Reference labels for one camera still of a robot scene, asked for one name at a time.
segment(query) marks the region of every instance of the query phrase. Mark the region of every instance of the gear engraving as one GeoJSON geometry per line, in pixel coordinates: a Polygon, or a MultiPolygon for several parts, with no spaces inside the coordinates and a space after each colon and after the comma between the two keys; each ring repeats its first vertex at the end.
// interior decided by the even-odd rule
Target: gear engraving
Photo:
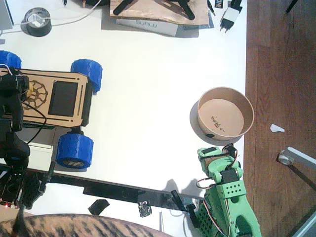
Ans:
{"type": "MultiPolygon", "coordinates": [[[[33,85],[33,92],[25,101],[25,103],[33,106],[35,109],[38,109],[40,106],[42,106],[46,102],[48,92],[44,84],[38,82],[37,80],[33,80],[30,83],[32,83],[33,85]]],[[[31,108],[26,105],[23,105],[23,109],[31,110],[31,108]]]]}

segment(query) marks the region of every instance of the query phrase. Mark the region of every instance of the paper scrap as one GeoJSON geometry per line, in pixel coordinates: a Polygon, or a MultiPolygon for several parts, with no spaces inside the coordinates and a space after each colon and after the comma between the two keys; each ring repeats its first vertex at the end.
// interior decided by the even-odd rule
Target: paper scrap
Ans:
{"type": "Polygon", "coordinates": [[[272,132],[285,132],[285,130],[275,124],[271,124],[270,129],[272,132]]]}

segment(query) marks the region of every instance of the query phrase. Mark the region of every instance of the blue 3d-printed tire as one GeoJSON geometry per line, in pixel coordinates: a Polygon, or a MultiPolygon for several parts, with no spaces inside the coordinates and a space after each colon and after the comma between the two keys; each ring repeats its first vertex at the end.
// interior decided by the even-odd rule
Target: blue 3d-printed tire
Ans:
{"type": "Polygon", "coordinates": [[[0,64],[6,64],[8,67],[21,68],[21,63],[21,59],[14,53],[0,50],[0,64]]]}
{"type": "Polygon", "coordinates": [[[94,94],[101,88],[102,71],[102,66],[99,63],[89,59],[78,59],[71,65],[72,73],[81,73],[90,78],[94,94]]]}
{"type": "Polygon", "coordinates": [[[91,166],[92,139],[80,134],[65,134],[59,138],[56,161],[61,166],[85,169],[91,166]]]}

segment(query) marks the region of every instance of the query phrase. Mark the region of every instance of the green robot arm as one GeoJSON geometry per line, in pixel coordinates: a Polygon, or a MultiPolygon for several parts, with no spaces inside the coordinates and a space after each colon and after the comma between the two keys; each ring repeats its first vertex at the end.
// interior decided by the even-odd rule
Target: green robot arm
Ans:
{"type": "Polygon", "coordinates": [[[243,175],[239,162],[234,162],[231,153],[222,152],[218,147],[201,148],[197,153],[203,171],[215,181],[215,185],[206,190],[206,206],[200,205],[197,212],[201,235],[261,237],[257,218],[246,198],[244,182],[239,180],[243,175]]]}

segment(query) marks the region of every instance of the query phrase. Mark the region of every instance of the red wire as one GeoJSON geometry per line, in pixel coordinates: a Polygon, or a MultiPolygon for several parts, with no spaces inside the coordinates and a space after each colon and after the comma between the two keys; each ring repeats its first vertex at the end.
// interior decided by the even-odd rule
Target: red wire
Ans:
{"type": "Polygon", "coordinates": [[[206,202],[205,202],[205,199],[203,199],[203,204],[204,204],[205,209],[206,209],[206,211],[207,211],[207,213],[208,213],[208,216],[209,216],[209,218],[211,218],[211,221],[213,222],[214,226],[218,229],[218,231],[219,231],[222,235],[226,236],[226,235],[223,233],[223,231],[221,230],[221,228],[219,228],[219,226],[216,224],[216,222],[215,222],[215,220],[213,219],[211,213],[209,212],[208,207],[207,207],[206,202]]]}
{"type": "Polygon", "coordinates": [[[210,188],[212,188],[212,187],[213,187],[214,185],[216,185],[216,184],[211,184],[211,185],[209,185],[208,187],[201,187],[200,185],[198,185],[199,182],[205,181],[205,180],[210,180],[210,179],[212,179],[212,178],[211,178],[211,177],[208,177],[208,178],[200,179],[200,180],[198,180],[198,181],[196,182],[196,186],[197,186],[199,189],[210,189],[210,188]]]}
{"type": "Polygon", "coordinates": [[[228,168],[230,168],[230,167],[232,167],[233,165],[234,165],[234,163],[236,162],[236,160],[237,160],[237,155],[238,155],[238,151],[236,150],[236,155],[235,155],[235,159],[234,159],[234,161],[229,165],[229,167],[228,168]]]}

